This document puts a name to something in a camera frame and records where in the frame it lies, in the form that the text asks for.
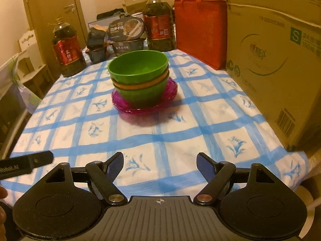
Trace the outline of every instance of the stacked bowls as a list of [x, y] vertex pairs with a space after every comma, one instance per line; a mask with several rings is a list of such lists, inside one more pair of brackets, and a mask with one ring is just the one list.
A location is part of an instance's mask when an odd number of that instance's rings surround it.
[[169, 77], [168, 57], [152, 50], [133, 51], [108, 66], [115, 89], [133, 108], [157, 105]]

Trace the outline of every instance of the red label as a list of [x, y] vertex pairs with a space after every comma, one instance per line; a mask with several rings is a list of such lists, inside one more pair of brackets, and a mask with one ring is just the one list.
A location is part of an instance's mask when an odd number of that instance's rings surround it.
[[143, 16], [149, 39], [164, 39], [172, 37], [170, 16]]
[[67, 65], [82, 57], [81, 47], [77, 36], [59, 41], [54, 45], [54, 51], [58, 62], [61, 65]]

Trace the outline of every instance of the hand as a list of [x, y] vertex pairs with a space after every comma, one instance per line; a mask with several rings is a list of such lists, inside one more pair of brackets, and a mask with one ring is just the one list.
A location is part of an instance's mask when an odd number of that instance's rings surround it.
[[[8, 195], [8, 192], [5, 188], [0, 187], [0, 199], [6, 198]], [[6, 220], [6, 214], [2, 207], [0, 207], [0, 241], [7, 241], [7, 238], [5, 237], [5, 228], [4, 228], [4, 222]]]

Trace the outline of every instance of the blue checkered tablecloth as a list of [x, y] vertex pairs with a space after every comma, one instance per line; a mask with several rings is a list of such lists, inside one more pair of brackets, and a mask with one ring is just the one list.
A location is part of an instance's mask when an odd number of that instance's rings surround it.
[[[125, 156], [115, 184], [127, 196], [190, 195], [206, 181], [196, 168], [204, 152], [237, 167], [262, 163], [289, 187], [307, 175], [303, 152], [288, 153], [255, 105], [223, 70], [215, 71], [179, 51], [166, 53], [178, 95], [163, 111], [149, 116], [119, 114], [111, 102], [109, 61], [60, 77], [45, 96], [12, 156], [51, 150], [53, 164], [32, 174], [1, 181], [14, 204], [60, 162], [72, 167]], [[87, 188], [86, 184], [76, 186]]]

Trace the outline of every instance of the barcode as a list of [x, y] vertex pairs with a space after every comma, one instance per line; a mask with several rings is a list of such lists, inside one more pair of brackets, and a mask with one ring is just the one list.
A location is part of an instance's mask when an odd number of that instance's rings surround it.
[[284, 110], [281, 110], [279, 117], [276, 120], [276, 124], [278, 125], [280, 130], [286, 135], [286, 137], [289, 137], [294, 129], [293, 121]]

